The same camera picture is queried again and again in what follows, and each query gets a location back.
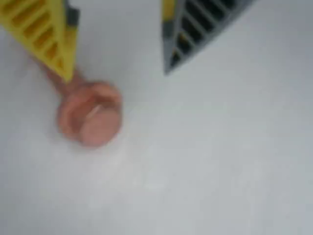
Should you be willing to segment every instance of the yellow stripe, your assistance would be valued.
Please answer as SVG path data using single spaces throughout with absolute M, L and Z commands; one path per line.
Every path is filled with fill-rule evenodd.
M 162 20 L 171 21 L 174 19 L 176 0 L 162 0 Z

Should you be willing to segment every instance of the yellow triangular object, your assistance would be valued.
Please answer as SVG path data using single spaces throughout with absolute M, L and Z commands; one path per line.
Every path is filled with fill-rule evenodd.
M 78 18 L 67 0 L 0 0 L 0 23 L 65 82 L 73 75 Z

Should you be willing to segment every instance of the gray triangular object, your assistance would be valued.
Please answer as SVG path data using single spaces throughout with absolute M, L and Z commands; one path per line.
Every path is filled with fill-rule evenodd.
M 164 70 L 199 52 L 253 0 L 176 0 L 174 20 L 163 24 Z

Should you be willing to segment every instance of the plastic toy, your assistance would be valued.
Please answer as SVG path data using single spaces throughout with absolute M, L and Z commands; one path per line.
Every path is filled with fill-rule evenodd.
M 233 22 L 253 0 L 163 0 L 164 70 L 191 58 Z
M 0 0 L 0 23 L 65 82 L 71 80 L 79 10 L 67 0 Z
M 0 23 L 30 52 L 63 96 L 57 122 L 69 139 L 107 144 L 122 124 L 122 97 L 74 69 L 79 11 L 67 0 L 0 0 Z

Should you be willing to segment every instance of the pink rounded object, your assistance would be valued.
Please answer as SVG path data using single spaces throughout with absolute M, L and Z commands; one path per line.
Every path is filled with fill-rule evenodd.
M 121 96 L 107 83 L 81 86 L 61 104 L 58 123 L 68 138 L 86 146 L 107 144 L 121 127 Z

